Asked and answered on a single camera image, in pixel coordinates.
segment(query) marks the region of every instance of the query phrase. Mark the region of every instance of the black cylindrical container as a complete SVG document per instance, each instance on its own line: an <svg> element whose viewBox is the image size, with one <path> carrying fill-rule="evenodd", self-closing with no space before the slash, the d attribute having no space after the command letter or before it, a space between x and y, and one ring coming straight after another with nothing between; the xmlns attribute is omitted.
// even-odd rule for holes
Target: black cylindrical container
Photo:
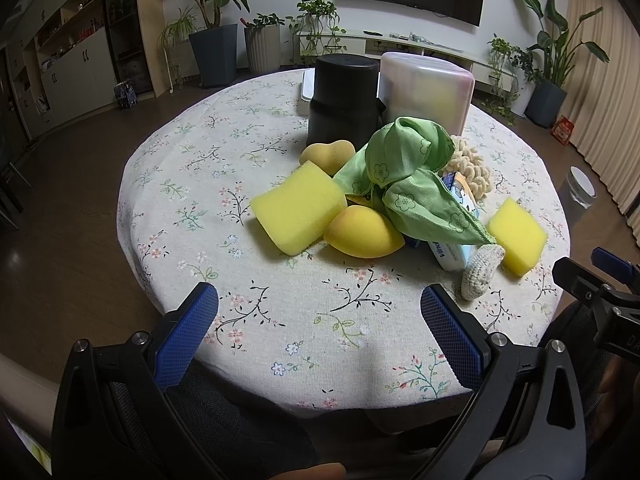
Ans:
<svg viewBox="0 0 640 480"><path fill-rule="evenodd" d="M327 54L316 60L306 145L348 140L356 150L378 129L378 73L374 59Z"/></svg>

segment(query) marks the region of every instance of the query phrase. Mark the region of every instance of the trash can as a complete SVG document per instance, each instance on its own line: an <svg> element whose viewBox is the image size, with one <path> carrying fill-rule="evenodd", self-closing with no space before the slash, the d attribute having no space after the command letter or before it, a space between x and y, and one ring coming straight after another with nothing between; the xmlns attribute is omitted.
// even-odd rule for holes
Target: trash can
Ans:
<svg viewBox="0 0 640 480"><path fill-rule="evenodd" d="M571 230L582 215L595 202L597 193L584 172L572 166L558 191L566 222Z"/></svg>

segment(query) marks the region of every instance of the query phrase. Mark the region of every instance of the red snack package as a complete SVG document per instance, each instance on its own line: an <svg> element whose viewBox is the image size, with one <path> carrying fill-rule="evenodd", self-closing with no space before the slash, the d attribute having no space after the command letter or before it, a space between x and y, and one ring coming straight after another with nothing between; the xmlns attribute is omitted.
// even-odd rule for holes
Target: red snack package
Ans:
<svg viewBox="0 0 640 480"><path fill-rule="evenodd" d="M561 116L554 127L551 128L551 135L553 135L563 146L569 143L569 138L574 131L574 124L565 116Z"/></svg>

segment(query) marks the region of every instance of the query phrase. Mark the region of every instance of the bolt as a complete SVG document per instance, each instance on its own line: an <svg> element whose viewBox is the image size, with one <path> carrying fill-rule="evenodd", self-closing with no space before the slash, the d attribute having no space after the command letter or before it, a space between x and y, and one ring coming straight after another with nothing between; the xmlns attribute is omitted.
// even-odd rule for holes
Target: bolt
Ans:
<svg viewBox="0 0 640 480"><path fill-rule="evenodd" d="M496 345L496 346L505 346L507 344L507 336L505 336L503 333L501 332L494 332L491 334L491 341Z"/></svg>
<svg viewBox="0 0 640 480"><path fill-rule="evenodd" d="M86 339L78 339L74 343L74 352L84 352L89 346L89 342Z"/></svg>
<svg viewBox="0 0 640 480"><path fill-rule="evenodd" d="M136 332L133 336L131 336L131 342L134 345L143 345L149 341L148 332Z"/></svg>
<svg viewBox="0 0 640 480"><path fill-rule="evenodd" d="M558 339L553 339L553 341L551 342L551 348L556 352L558 352L559 354L561 354L566 349L566 346L564 346L564 343L562 341L558 341Z"/></svg>

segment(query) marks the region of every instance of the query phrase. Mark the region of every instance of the blue gripper pad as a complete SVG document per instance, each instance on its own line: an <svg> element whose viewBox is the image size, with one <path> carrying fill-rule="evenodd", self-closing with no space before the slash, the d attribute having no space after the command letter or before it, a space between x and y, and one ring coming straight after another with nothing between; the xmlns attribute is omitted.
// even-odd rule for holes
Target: blue gripper pad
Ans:
<svg viewBox="0 0 640 480"><path fill-rule="evenodd" d="M473 317L473 315L460 311L440 285L430 285L423 290L420 311L458 382L465 388L478 390L482 384L484 370L488 366L488 346L483 354L465 331L463 323L476 323L478 325L476 328L480 328L481 332L477 330L474 332L476 334L483 332L484 337L486 337L486 331L475 318L460 319L461 316Z"/></svg>
<svg viewBox="0 0 640 480"><path fill-rule="evenodd" d="M199 283L178 309L185 312L156 352L154 379L162 392L180 383L207 330L218 314L218 292Z"/></svg>
<svg viewBox="0 0 640 480"><path fill-rule="evenodd" d="M593 250L591 253L591 263L594 267L603 270L620 283L631 285L634 282L636 276L634 266L602 247L596 247Z"/></svg>

